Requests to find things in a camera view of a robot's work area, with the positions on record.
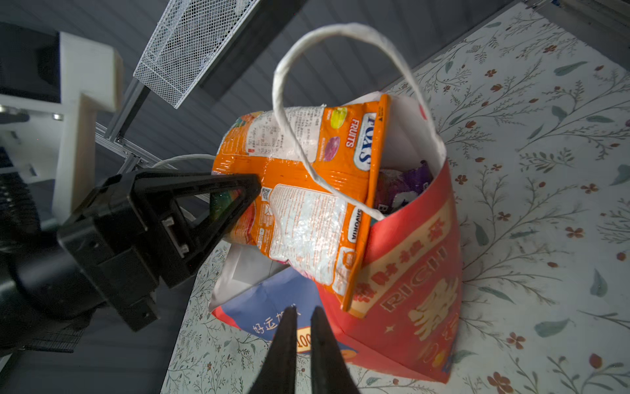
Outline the red and white paper bag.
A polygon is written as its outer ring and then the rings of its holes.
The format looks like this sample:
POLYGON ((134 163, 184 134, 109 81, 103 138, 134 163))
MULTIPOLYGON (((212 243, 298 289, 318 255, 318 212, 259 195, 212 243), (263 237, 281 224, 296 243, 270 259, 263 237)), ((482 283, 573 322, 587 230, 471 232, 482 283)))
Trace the red and white paper bag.
POLYGON ((322 307, 342 357, 365 369, 444 383, 457 335, 462 300, 460 234, 446 145, 407 62, 380 32, 361 24, 324 26, 303 36, 280 60, 272 82, 272 109, 280 130, 293 136, 284 102, 287 76, 310 47, 342 36, 372 44, 400 70, 411 96, 374 92, 342 105, 390 99, 380 170, 401 172, 425 160, 431 185, 413 202, 385 215, 364 209, 371 224, 349 302, 254 246, 231 243, 210 301, 219 320, 272 340, 283 311, 297 310, 297 351, 311 352, 311 316, 322 307))

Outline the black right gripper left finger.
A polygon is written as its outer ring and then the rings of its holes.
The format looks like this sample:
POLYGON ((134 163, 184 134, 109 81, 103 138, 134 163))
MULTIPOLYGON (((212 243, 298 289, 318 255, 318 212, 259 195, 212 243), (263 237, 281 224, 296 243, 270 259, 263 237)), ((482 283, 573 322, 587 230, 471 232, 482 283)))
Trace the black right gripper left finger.
POLYGON ((287 307, 249 394, 295 393, 297 320, 296 308, 287 307))

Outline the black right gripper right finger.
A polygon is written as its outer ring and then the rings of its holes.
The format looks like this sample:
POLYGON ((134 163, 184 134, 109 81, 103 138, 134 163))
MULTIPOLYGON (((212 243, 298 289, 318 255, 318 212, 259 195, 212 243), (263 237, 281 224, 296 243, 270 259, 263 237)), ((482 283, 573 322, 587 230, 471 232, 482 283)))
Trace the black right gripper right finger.
POLYGON ((359 394, 322 307, 311 317, 311 383, 313 394, 359 394))

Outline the orange snack bag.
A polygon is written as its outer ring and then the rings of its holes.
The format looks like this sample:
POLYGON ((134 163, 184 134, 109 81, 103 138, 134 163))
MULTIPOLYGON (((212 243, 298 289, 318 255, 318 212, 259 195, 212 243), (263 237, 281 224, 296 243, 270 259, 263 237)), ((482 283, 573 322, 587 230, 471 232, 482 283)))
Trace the orange snack bag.
POLYGON ((347 304, 367 246, 390 99, 288 108, 293 136, 273 112, 236 120, 213 164, 219 175, 254 174, 261 190, 228 233, 289 264, 347 304))

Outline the purple Fox's candy bag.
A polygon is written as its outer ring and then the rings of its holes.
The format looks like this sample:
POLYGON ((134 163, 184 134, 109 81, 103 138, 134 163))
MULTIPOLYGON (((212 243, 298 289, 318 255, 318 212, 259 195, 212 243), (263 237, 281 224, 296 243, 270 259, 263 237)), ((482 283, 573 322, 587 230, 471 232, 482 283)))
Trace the purple Fox's candy bag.
POLYGON ((380 170, 373 207, 385 215, 395 213, 425 192, 432 181, 433 176, 425 160, 419 167, 405 172, 380 170))

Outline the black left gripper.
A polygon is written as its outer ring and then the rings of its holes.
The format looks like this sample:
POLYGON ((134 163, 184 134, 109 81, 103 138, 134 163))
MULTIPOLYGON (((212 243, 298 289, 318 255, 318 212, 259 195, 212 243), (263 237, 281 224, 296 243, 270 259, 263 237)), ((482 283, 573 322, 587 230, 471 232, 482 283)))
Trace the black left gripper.
POLYGON ((108 305, 133 330, 152 292, 200 269, 262 190, 254 174, 143 170, 89 193, 55 231, 1 212, 1 347, 17 350, 108 305))

